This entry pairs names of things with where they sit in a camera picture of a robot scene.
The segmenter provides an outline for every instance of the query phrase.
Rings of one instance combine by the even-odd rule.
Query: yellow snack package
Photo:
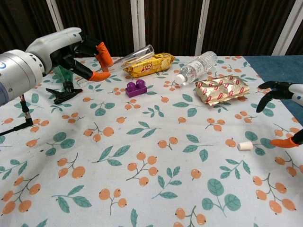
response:
[[[169,53],[159,53],[153,55],[151,58],[127,67],[124,71],[131,74],[134,78],[143,77],[169,69],[174,60],[175,57]]]

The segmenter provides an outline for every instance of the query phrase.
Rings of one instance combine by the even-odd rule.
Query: dark curtain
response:
[[[286,55],[303,54],[303,21],[290,43]]]
[[[55,32],[45,0],[0,0],[0,53],[25,50],[36,38]]]
[[[103,41],[112,56],[134,52],[130,0],[58,0],[64,28],[80,27]]]
[[[202,52],[271,55],[295,0],[211,0]]]
[[[155,53],[195,55],[202,0],[145,0],[145,40]]]

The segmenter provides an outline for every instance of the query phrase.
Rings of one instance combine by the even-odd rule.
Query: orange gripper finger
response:
[[[110,76],[110,72],[93,71],[93,75],[91,76],[89,81],[99,82],[99,81],[103,81],[103,80],[107,79],[109,76]]]
[[[97,46],[97,50],[99,54],[96,56],[96,59],[99,61],[103,71],[108,71],[108,67],[113,65],[113,60],[103,42]]]
[[[270,143],[280,148],[294,148],[299,146],[299,144],[293,142],[292,137],[289,137],[285,140],[271,140]]]

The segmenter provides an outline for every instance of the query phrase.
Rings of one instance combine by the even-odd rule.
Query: bottle label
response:
[[[204,71],[204,65],[201,62],[199,62],[198,60],[193,60],[188,63],[188,65],[192,66],[196,70],[197,77],[200,77],[202,75]]]

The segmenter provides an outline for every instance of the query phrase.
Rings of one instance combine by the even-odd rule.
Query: blue cloth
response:
[[[303,84],[303,55],[246,56],[245,59],[265,82],[274,80]],[[303,107],[292,100],[282,102],[303,125]]]

